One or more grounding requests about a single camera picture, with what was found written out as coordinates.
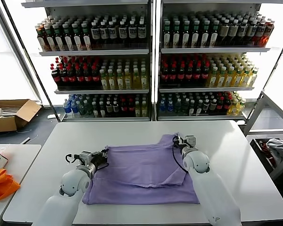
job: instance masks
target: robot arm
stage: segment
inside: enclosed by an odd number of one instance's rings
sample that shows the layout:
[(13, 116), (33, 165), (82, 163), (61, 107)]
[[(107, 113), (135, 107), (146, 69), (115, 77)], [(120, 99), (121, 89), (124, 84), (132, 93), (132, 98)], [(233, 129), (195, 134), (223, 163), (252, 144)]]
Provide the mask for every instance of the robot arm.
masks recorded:
[(64, 174), (60, 190), (44, 204), (38, 219), (33, 226), (71, 226), (78, 211), (79, 203), (86, 192), (90, 180), (96, 171), (108, 166), (107, 151), (90, 153), (81, 152), (74, 155), (74, 160), (80, 160), (80, 165)]
[(176, 137), (174, 146), (179, 147), (183, 166), (193, 180), (193, 187), (205, 216), (213, 226), (241, 226), (240, 209), (226, 188), (221, 177), (214, 173), (209, 158), (195, 147), (196, 138), (185, 140)]

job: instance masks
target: orange cloth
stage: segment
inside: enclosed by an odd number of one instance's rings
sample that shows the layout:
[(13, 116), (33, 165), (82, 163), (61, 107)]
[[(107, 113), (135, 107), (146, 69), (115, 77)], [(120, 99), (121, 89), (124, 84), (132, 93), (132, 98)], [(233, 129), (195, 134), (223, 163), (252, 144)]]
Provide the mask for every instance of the orange cloth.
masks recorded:
[(19, 187), (13, 176), (6, 174), (6, 169), (0, 169), (0, 200), (13, 194)]

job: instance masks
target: cardboard box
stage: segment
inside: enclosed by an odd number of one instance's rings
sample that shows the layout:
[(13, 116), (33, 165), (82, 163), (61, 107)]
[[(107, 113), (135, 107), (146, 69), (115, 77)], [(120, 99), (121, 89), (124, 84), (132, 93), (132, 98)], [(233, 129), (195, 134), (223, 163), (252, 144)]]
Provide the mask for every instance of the cardboard box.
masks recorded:
[(41, 106), (31, 100), (0, 100), (1, 107), (21, 107), (15, 116), (0, 118), (0, 132), (15, 131), (25, 126)]

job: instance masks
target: white tabletop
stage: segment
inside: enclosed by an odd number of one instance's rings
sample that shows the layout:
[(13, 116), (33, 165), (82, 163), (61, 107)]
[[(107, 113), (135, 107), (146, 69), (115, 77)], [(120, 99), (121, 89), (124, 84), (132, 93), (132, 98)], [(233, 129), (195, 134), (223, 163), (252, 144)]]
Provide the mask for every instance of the white tabletop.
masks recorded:
[[(3, 215), (7, 222), (33, 222), (60, 186), (63, 174), (75, 169), (65, 155), (100, 151), (106, 145), (157, 143), (163, 134), (195, 135), (197, 147), (211, 160), (241, 209), (242, 221), (283, 219), (283, 199), (234, 121), (62, 122), (51, 133)], [(79, 204), (74, 224), (207, 223), (199, 204)]]
[[(8, 158), (5, 166), (7, 174), (12, 175), (16, 182), (21, 183), (39, 153), (41, 145), (0, 145), (0, 148), (2, 148), (1, 153)], [(12, 197), (13, 195), (10, 195), (0, 201), (0, 219)]]

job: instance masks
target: purple cloth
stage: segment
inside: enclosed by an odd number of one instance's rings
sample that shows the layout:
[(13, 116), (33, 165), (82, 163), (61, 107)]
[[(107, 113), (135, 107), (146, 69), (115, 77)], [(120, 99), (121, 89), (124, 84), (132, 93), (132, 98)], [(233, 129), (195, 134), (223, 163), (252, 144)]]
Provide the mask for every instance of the purple cloth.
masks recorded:
[[(96, 172), (85, 204), (199, 203), (192, 179), (172, 156), (174, 135), (158, 144), (109, 147), (109, 166)], [(175, 157), (181, 163), (179, 150)]]

